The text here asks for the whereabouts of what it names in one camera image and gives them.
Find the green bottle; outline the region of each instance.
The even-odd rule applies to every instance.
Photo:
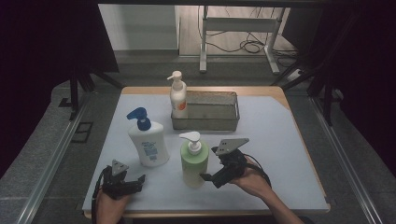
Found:
[[[179,137],[187,139],[180,149],[184,183],[191,188],[199,188],[205,182],[200,174],[206,173],[209,148],[200,141],[198,132],[181,133]]]

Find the orange label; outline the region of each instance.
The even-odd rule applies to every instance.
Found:
[[[187,104],[187,102],[184,101],[183,103],[181,103],[180,105],[178,105],[177,109],[179,109],[179,110],[184,110],[184,109],[186,108],[186,104]]]

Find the white tabletop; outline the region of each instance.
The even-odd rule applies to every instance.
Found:
[[[291,112],[270,96],[238,96],[240,120],[235,132],[200,132],[209,147],[216,147],[223,138],[249,138],[239,149],[253,156],[269,175],[274,191],[296,213],[324,213],[330,210],[315,169]],[[143,106],[152,121],[164,127],[165,144],[170,160],[161,166],[143,167],[138,159],[128,130],[136,124],[126,115]],[[217,189],[205,182],[191,189],[182,180],[180,147],[184,131],[175,131],[170,118],[168,95],[122,94],[106,137],[99,161],[92,177],[82,209],[91,212],[94,184],[99,174],[113,159],[130,168],[125,181],[146,175],[141,192],[133,195],[126,207],[131,214],[267,214],[268,207],[237,186],[227,184]],[[210,152],[207,172],[214,174],[222,165]]]

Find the bottle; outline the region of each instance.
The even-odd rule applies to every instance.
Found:
[[[127,115],[127,119],[137,119],[137,125],[128,134],[134,142],[139,160],[144,166],[158,166],[169,160],[163,138],[163,126],[150,121],[144,107],[138,107]]]
[[[205,182],[200,174],[206,173],[209,148],[200,141],[198,132],[181,133],[179,137],[187,139],[180,149],[184,183],[191,188],[199,188]]]
[[[171,104],[172,104],[172,118],[173,119],[186,119],[188,116],[187,110],[187,86],[181,80],[181,72],[175,71],[172,76],[168,78],[173,79],[172,88],[170,92]]]

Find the black stand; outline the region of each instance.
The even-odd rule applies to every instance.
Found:
[[[330,65],[332,59],[334,58],[336,52],[340,49],[341,44],[345,40],[347,34],[349,33],[352,25],[358,19],[361,10],[359,8],[352,8],[349,17],[345,25],[342,27],[340,33],[335,38],[329,52],[326,54],[323,62],[313,69],[306,71],[299,77],[295,78],[293,81],[281,86],[283,91],[286,91],[297,84],[309,79],[310,77],[314,77],[313,81],[309,85],[307,92],[309,96],[318,96],[320,91],[325,87],[324,93],[324,106],[323,106],[323,116],[328,122],[329,125],[332,125],[331,122],[331,105],[332,105],[332,74],[330,72]],[[297,61],[291,67],[285,70],[285,72],[280,75],[276,81],[272,84],[272,86],[276,85],[283,77],[287,76],[291,71],[301,65],[302,62]]]
[[[89,66],[75,67],[70,74],[70,98],[72,109],[70,120],[73,120],[78,112],[78,83],[85,92],[91,92],[95,89],[95,84],[93,83],[90,74],[94,74],[100,77],[101,79],[110,83],[118,89],[122,89],[125,87],[123,84],[119,83],[117,80],[110,77],[109,75],[106,75],[105,73],[93,69]]]

